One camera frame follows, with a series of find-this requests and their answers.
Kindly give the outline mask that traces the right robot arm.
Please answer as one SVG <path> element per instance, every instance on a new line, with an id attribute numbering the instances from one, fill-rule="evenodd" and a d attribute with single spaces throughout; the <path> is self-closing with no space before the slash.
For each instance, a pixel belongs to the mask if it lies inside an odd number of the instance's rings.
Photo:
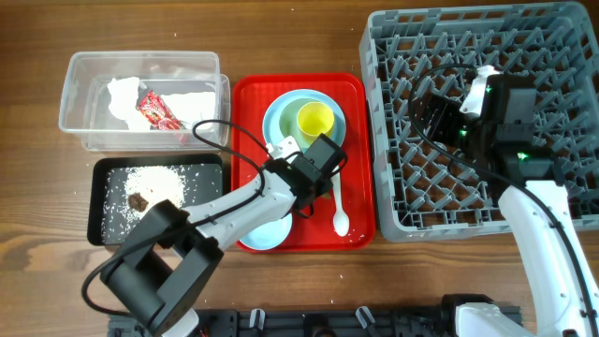
<path id="1" fill-rule="evenodd" d="M 431 95 L 412 127 L 440 154 L 473 169 L 508 223 L 533 294 L 540 336 L 595 336 L 598 285 L 574 229 L 558 156 L 533 142 L 536 88 L 494 66 L 463 66 L 463 103 Z"/>

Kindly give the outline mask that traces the small light blue bowl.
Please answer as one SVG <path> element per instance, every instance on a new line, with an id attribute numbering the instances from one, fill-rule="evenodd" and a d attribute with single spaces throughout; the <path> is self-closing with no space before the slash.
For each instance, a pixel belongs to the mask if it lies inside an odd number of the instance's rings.
<path id="1" fill-rule="evenodd" d="M 262 225 L 240 239 L 244 246 L 257 250 L 271 250 L 285 241 L 293 224 L 292 214 Z"/>

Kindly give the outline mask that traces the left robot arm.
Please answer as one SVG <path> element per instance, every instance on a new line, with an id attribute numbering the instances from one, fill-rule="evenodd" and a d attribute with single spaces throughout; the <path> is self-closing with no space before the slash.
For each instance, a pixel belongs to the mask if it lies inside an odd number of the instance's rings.
<path id="1" fill-rule="evenodd" d="M 102 283 L 153 336 L 184 336 L 187 318 L 225 250 L 267 223 L 311 205 L 347 159 L 326 135 L 304 152 L 270 159 L 246 185 L 182 210 L 161 201 L 98 269 Z"/>

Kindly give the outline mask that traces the white tissue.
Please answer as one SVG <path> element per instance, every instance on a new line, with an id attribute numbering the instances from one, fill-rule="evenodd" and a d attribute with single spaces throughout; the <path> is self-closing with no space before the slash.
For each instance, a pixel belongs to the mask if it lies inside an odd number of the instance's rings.
<path id="1" fill-rule="evenodd" d="M 149 131 L 152 127 L 138 110 L 139 90 L 146 89 L 138 77 L 112 79 L 108 84 L 110 92 L 109 111 L 118 120 L 124 121 L 129 130 Z"/>
<path id="2" fill-rule="evenodd" d="M 183 128 L 216 117 L 215 92 L 162 95 L 162 100 Z"/>

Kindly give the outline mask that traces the rice and food leftovers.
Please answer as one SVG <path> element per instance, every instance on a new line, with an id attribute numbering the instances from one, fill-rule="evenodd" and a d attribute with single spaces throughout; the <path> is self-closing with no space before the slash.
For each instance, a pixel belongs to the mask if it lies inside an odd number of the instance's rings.
<path id="1" fill-rule="evenodd" d="M 121 242 L 156 203 L 165 199 L 186 208 L 222 196 L 219 164 L 112 168 L 107 173 L 100 233 L 103 242 Z"/>

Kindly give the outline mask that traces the red strawberry cake wrapper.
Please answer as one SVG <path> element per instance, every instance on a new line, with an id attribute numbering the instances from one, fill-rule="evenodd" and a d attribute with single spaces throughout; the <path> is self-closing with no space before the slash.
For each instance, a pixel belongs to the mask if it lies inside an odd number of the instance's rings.
<path id="1" fill-rule="evenodd" d="M 136 109 L 150 124 L 150 129 L 152 131 L 177 130 L 174 137 L 180 143 L 185 143 L 187 141 L 188 136 L 183 133 L 183 122 L 174 115 L 163 98 L 154 90 L 144 89 L 140 91 Z"/>

